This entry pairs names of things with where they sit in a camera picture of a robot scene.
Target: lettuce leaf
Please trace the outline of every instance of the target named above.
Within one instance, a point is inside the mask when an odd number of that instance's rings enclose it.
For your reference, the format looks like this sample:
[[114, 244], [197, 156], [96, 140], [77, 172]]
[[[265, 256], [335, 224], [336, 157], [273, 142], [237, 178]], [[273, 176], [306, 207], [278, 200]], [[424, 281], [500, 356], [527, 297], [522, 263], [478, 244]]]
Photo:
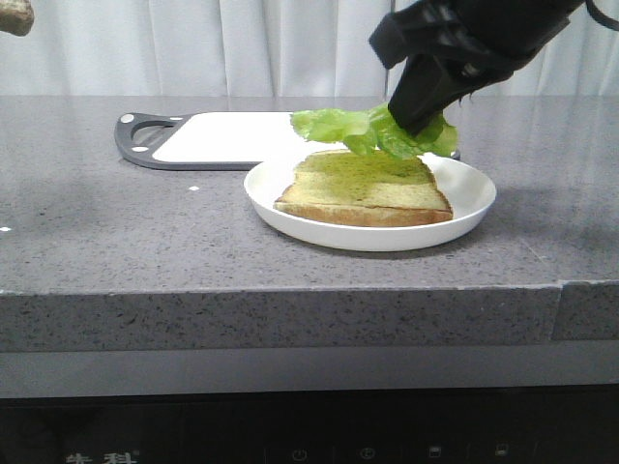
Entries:
[[442, 114], [413, 136], [402, 129], [386, 103], [363, 111], [339, 108], [296, 111], [290, 122], [306, 140], [341, 142], [359, 155], [369, 155], [376, 148], [400, 159], [410, 159], [426, 152], [448, 157], [457, 147], [457, 130]]

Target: plate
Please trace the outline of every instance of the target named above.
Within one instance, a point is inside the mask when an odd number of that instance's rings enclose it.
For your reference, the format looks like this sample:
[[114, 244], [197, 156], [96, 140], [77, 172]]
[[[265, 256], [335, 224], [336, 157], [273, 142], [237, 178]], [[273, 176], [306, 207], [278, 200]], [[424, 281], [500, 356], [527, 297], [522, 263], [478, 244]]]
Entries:
[[411, 227], [359, 227], [295, 217], [276, 210], [275, 201], [294, 180], [294, 167], [306, 156], [264, 161], [246, 176], [244, 187], [258, 215], [280, 232], [324, 247], [355, 251], [404, 251], [434, 247], [477, 226], [496, 198], [496, 186], [483, 172], [461, 161], [421, 156], [454, 210], [445, 222]]

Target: white cutting board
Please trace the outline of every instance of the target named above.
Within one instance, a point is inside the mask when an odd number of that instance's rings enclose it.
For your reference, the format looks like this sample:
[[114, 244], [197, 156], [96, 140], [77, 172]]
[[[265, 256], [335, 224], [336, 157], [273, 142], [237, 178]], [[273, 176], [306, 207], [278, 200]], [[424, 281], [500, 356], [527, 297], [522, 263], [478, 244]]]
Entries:
[[[162, 138], [137, 141], [141, 129], [166, 128]], [[298, 158], [340, 144], [308, 142], [287, 112], [210, 112], [185, 116], [127, 113], [116, 124], [123, 156], [155, 169], [249, 170], [266, 160]]]

